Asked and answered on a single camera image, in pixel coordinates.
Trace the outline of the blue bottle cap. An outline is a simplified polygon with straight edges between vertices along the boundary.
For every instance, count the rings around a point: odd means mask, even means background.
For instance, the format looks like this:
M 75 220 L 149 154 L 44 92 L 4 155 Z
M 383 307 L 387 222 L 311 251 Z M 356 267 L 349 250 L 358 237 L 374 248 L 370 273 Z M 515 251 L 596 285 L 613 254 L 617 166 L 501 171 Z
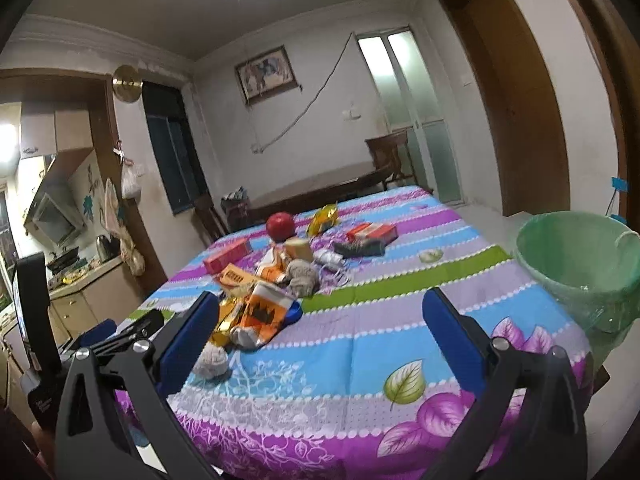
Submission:
M 303 316 L 302 306 L 298 301 L 294 301 L 291 304 L 291 307 L 288 308 L 288 312 L 286 312 L 283 323 L 285 325 L 295 324 L 300 320 L 302 316 Z

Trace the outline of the green trash bin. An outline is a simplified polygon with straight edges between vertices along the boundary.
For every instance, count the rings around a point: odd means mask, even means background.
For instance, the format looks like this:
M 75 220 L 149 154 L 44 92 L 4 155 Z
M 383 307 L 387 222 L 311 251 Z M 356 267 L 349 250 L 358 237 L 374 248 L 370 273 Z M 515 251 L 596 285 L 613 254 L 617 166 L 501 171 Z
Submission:
M 599 364 L 639 318 L 639 233 L 622 222 L 538 214 L 518 231 L 514 257 L 582 328 Z

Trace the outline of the gold round wall clock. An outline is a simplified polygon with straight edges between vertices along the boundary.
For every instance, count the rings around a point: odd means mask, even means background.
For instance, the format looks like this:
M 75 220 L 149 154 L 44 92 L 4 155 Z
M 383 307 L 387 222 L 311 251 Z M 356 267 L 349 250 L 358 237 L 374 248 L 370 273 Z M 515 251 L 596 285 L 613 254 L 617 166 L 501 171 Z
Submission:
M 112 90 L 116 99 L 134 103 L 142 96 L 143 80 L 140 72 L 131 65 L 121 65 L 112 75 Z

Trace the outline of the wooden chair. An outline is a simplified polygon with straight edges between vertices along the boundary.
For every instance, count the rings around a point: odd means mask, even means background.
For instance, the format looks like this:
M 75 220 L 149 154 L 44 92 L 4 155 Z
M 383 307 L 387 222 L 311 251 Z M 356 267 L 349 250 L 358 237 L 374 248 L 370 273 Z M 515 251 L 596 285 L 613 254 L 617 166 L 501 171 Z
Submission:
M 387 168 L 390 174 L 383 180 L 384 190 L 392 183 L 412 181 L 418 183 L 416 170 L 414 169 L 411 153 L 409 152 L 408 128 L 400 128 L 387 133 L 385 136 L 376 136 L 366 140 L 367 148 L 373 159 L 376 169 Z M 400 150 L 405 150 L 409 163 L 409 171 L 405 172 L 402 166 Z

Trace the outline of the yellow snack wrapper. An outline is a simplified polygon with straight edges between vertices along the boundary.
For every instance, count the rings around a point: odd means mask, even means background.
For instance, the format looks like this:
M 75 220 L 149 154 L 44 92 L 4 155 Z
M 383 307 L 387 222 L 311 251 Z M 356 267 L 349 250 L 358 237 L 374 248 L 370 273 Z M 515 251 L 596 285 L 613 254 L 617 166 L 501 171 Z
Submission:
M 320 208 L 312 217 L 311 222 L 307 228 L 306 234 L 308 237 L 316 237 L 329 229 L 332 229 L 338 221 L 338 206 L 337 203 L 327 204 Z

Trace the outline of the dark green cloth bundle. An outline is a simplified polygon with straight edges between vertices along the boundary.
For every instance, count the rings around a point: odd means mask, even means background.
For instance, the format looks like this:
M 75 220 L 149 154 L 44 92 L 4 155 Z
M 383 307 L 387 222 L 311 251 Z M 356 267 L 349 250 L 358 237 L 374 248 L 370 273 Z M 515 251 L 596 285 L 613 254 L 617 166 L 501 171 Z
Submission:
M 386 251 L 385 243 L 378 238 L 334 242 L 332 248 L 337 255 L 347 259 L 382 257 Z

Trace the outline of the range hood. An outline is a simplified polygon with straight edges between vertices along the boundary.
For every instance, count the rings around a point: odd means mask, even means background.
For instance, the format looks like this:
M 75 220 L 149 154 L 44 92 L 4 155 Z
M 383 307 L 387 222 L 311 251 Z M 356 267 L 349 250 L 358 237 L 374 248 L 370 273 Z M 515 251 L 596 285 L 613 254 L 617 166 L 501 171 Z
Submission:
M 26 210 L 25 231 L 41 245 L 55 248 L 76 240 L 85 226 L 70 186 L 42 181 Z

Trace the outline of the beige sponge block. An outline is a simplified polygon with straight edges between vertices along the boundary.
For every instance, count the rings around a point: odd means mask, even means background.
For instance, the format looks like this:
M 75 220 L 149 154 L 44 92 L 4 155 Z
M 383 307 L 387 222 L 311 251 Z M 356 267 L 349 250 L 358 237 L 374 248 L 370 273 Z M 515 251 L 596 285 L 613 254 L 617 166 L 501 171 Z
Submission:
M 288 256 L 294 259 L 305 260 L 307 262 L 314 261 L 314 252 L 312 251 L 308 238 L 300 238 L 297 236 L 290 237 L 283 244 Z

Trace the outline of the grey knitted cloth ball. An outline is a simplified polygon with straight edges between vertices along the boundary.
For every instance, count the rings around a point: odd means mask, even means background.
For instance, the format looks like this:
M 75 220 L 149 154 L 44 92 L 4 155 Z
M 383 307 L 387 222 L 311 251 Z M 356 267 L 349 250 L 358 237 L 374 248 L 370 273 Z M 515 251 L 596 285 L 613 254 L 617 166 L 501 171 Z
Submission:
M 303 259 L 294 259 L 286 268 L 288 289 L 297 298 L 312 296 L 320 286 L 318 270 Z

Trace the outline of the orange medicine box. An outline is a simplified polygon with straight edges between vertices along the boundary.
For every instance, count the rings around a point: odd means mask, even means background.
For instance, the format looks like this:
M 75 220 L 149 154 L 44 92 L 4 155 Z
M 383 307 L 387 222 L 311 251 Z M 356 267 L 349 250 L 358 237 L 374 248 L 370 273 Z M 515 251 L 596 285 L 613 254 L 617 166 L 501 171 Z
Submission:
M 260 281 L 255 274 L 248 273 L 235 264 L 227 264 L 217 275 L 216 281 L 224 289 L 235 289 L 238 287 L 250 287 Z

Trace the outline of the red apple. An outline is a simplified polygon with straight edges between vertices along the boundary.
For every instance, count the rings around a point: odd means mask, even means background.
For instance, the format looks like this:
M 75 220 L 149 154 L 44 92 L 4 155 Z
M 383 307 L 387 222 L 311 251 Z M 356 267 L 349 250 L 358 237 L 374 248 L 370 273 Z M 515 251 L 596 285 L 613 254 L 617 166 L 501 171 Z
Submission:
M 296 234 L 294 217 L 287 212 L 276 212 L 267 219 L 266 231 L 275 243 L 283 243 Z

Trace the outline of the torn orange paper cup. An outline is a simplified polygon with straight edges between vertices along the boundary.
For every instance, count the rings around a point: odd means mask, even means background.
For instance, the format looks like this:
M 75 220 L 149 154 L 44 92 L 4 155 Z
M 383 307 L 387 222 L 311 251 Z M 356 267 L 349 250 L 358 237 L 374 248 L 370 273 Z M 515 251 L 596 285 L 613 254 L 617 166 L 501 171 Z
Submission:
M 265 255 L 256 266 L 256 275 L 263 281 L 273 285 L 284 286 L 288 282 L 288 264 L 291 257 L 285 249 L 272 246 L 267 249 Z

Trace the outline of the gold foil wrapper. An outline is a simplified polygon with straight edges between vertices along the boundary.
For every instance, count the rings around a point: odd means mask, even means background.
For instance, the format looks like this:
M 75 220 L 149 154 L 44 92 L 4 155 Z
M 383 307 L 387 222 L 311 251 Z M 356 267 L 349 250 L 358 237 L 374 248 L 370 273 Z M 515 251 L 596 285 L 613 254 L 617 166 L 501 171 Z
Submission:
M 209 337 L 209 341 L 217 347 L 224 348 L 230 344 L 231 332 L 241 322 L 246 307 L 244 298 L 227 297 L 219 303 L 219 320 Z

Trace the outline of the red cigarette box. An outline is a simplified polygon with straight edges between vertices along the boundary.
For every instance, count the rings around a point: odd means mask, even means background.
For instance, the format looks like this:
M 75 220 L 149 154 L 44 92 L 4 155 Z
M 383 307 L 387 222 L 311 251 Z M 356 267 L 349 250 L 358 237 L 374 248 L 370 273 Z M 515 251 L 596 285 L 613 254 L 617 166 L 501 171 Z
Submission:
M 346 233 L 350 242 L 358 240 L 380 240 L 388 245 L 398 237 L 396 226 L 388 223 L 364 222 L 354 226 Z

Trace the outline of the framed wall picture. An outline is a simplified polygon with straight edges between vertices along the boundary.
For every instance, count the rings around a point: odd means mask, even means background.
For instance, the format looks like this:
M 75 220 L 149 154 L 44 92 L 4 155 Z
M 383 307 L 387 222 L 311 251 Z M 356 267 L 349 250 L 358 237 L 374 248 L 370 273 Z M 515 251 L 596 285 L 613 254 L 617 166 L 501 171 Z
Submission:
M 247 106 L 299 87 L 285 46 L 262 52 L 234 71 Z

